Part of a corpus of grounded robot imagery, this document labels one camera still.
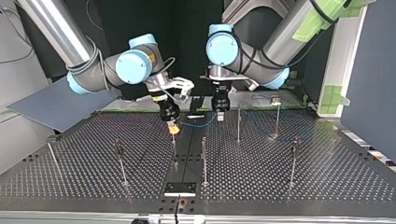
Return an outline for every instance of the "small object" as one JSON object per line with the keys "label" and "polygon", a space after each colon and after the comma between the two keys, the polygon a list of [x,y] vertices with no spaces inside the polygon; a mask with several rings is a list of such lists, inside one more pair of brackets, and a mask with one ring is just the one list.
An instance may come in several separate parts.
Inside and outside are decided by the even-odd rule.
{"label": "small object", "polygon": [[180,129],[177,127],[174,120],[168,121],[167,124],[169,128],[169,133],[177,134],[180,132]]}
{"label": "small object", "polygon": [[195,197],[196,183],[170,182],[166,184],[165,197]]}
{"label": "small object", "polygon": [[277,139],[279,129],[280,106],[282,105],[282,103],[280,102],[280,97],[277,95],[271,96],[270,103],[271,105],[277,106],[275,132],[272,134],[272,137],[274,139]]}
{"label": "small object", "polygon": [[237,142],[241,142],[240,133],[241,133],[241,105],[238,106],[238,139]]}
{"label": "small object", "polygon": [[207,173],[206,173],[206,137],[202,138],[202,156],[204,158],[204,187],[209,185],[207,182]]}
{"label": "small object", "polygon": [[190,113],[187,116],[187,119],[204,119],[205,114],[204,113]]}
{"label": "small object", "polygon": [[218,121],[220,122],[224,121],[224,112],[218,112]]}

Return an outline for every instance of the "metal rod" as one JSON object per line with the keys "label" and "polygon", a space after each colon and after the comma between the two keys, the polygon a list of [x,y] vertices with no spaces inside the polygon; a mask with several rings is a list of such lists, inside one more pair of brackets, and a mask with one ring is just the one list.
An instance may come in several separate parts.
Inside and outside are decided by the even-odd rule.
{"label": "metal rod", "polygon": [[278,129],[279,129],[279,117],[280,117],[280,105],[277,106],[275,137],[277,137],[277,132],[278,132]]}
{"label": "metal rod", "polygon": [[122,176],[123,176],[123,179],[124,179],[123,184],[124,185],[128,185],[128,181],[126,180],[125,168],[123,166],[122,158],[120,158],[120,166],[121,166],[121,170],[122,170]]}
{"label": "metal rod", "polygon": [[237,142],[241,142],[241,105],[238,106],[238,139]]}
{"label": "metal rod", "polygon": [[204,157],[204,186],[209,185],[207,182],[207,172],[206,172],[206,137],[202,138],[202,154]]}
{"label": "metal rod", "polygon": [[293,140],[293,145],[292,145],[293,164],[291,166],[289,194],[291,193],[291,189],[294,186],[294,173],[295,173],[297,158],[300,154],[300,143],[301,143],[300,138],[296,136]]}
{"label": "metal rod", "polygon": [[63,0],[18,0],[69,67],[87,62],[92,45],[70,16]]}
{"label": "metal rod", "polygon": [[53,161],[55,162],[55,164],[58,166],[58,160],[55,157],[55,153],[53,152],[53,148],[52,145],[50,143],[47,143],[47,145],[49,146],[49,151],[50,151],[50,155],[53,158]]}

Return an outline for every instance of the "green tape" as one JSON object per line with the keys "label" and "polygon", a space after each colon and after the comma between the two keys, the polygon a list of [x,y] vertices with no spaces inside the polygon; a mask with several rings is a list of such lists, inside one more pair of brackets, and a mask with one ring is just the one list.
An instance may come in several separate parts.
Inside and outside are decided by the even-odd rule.
{"label": "green tape", "polygon": [[[346,0],[317,0],[318,6],[332,20],[336,20],[344,11]],[[293,39],[308,42],[320,29],[327,30],[331,25],[313,8],[293,36]]]}
{"label": "green tape", "polygon": [[341,13],[342,18],[349,18],[349,17],[359,17],[361,14],[361,9],[365,7],[365,1],[364,0],[353,0],[349,7]]}
{"label": "green tape", "polygon": [[320,105],[320,114],[336,114],[341,104],[342,86],[325,86]]}
{"label": "green tape", "polygon": [[11,115],[11,114],[18,114],[16,112],[14,112],[13,110],[6,110],[0,113],[0,116],[4,116],[4,115]]}

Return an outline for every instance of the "metal post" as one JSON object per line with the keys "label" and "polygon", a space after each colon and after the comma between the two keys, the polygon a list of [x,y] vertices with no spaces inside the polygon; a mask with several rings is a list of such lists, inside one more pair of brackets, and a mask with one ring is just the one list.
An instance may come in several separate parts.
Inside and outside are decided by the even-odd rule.
{"label": "metal post", "polygon": [[204,186],[208,186],[209,182],[207,182],[207,173],[206,173],[206,137],[202,138],[202,154],[204,157]]}
{"label": "metal post", "polygon": [[279,115],[280,115],[280,105],[277,106],[277,113],[276,113],[276,126],[275,126],[276,137],[277,137],[277,130],[279,129]]}
{"label": "metal post", "polygon": [[293,188],[293,182],[294,182],[294,172],[295,172],[295,168],[296,168],[296,162],[297,162],[297,158],[300,154],[300,138],[299,137],[295,137],[293,140],[293,146],[292,146],[292,153],[293,153],[293,164],[291,166],[291,177],[290,177],[290,185],[289,185],[289,192],[291,191],[291,188]]}
{"label": "metal post", "polygon": [[241,142],[240,133],[241,133],[241,105],[238,106],[238,139],[237,139],[238,143]]}
{"label": "metal post", "polygon": [[122,162],[122,159],[121,159],[121,158],[120,158],[120,166],[121,166],[121,170],[122,170],[122,176],[123,176],[123,179],[124,179],[123,185],[124,185],[124,186],[127,186],[129,183],[128,183],[128,181],[126,180],[125,168],[124,168],[124,166],[123,166],[123,162]]}
{"label": "metal post", "polygon": [[55,153],[53,152],[53,148],[52,145],[50,143],[47,143],[47,145],[49,146],[49,151],[50,151],[50,155],[53,158],[53,161],[55,162],[55,164],[58,166],[58,160],[55,157]]}
{"label": "metal post", "polygon": [[123,161],[122,161],[123,155],[124,155],[124,150],[121,145],[121,140],[119,138],[117,138],[116,141],[114,142],[113,146],[114,146],[114,151],[116,153],[116,157],[118,157],[119,162],[120,162],[120,168],[122,171],[122,178],[123,178],[122,185],[128,186],[129,183],[128,183],[128,180],[126,179],[125,167],[124,167]]}
{"label": "metal post", "polygon": [[270,98],[270,104],[273,106],[277,105],[275,132],[273,134],[271,134],[272,137],[274,139],[276,139],[278,136],[278,131],[279,131],[280,106],[282,105],[282,103],[280,102],[280,97],[277,95],[272,95]]}

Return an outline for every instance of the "silver arm segment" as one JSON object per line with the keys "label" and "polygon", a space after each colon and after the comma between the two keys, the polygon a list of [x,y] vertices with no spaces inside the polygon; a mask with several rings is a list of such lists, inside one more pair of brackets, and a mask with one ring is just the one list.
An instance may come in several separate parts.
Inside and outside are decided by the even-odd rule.
{"label": "silver arm segment", "polygon": [[163,76],[160,90],[182,89],[189,93],[193,84],[167,77],[158,44],[152,35],[130,40],[130,50],[102,58],[95,43],[87,38],[70,16],[63,0],[18,0],[35,25],[48,39],[69,70],[67,80],[79,94],[98,92],[108,86],[145,82],[150,76]]}

